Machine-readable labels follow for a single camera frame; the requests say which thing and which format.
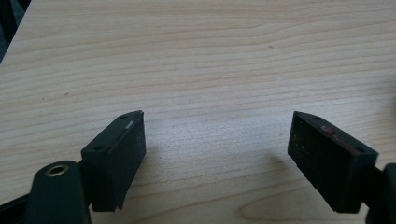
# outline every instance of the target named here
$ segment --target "black mounting part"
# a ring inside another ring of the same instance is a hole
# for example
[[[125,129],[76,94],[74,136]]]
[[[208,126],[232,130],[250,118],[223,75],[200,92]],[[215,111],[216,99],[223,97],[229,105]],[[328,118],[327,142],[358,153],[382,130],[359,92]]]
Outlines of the black mounting part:
[[[146,155],[143,112],[115,119],[81,150],[82,160],[58,161],[35,175],[30,194],[0,206],[0,223],[91,223],[93,211],[123,202]]]
[[[366,223],[396,223],[396,164],[381,172],[373,149],[323,118],[294,112],[288,153],[332,210],[358,213],[364,202]]]

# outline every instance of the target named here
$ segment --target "dark floor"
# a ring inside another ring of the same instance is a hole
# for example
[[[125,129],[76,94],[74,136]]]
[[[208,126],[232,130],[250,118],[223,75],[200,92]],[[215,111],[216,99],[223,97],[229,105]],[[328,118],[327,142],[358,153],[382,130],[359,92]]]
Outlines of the dark floor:
[[[24,11],[21,8],[20,4],[18,4],[17,0],[11,0],[11,4],[12,9],[14,9],[15,20],[17,21],[17,25],[19,26],[24,15]],[[0,29],[0,63],[3,61],[7,49],[8,43],[4,39],[3,30]]]

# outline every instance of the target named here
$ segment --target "wood grain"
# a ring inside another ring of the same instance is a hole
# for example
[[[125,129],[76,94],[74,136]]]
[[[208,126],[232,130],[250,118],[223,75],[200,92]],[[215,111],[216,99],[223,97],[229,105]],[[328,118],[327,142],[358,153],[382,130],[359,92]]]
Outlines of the wood grain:
[[[0,203],[122,113],[148,155],[99,223],[363,223],[287,155],[294,110],[396,161],[392,0],[34,0],[0,66]]]

